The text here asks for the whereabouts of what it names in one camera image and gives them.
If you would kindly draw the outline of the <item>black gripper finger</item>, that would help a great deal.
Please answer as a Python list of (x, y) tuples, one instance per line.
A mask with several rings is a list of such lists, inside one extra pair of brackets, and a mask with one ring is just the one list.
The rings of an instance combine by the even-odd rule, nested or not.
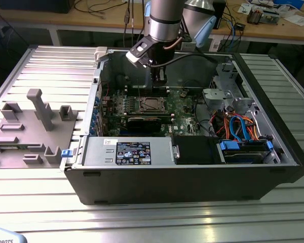
[(167, 83), (166, 67), (157, 67), (151, 69), (151, 81), (153, 87), (161, 87)]

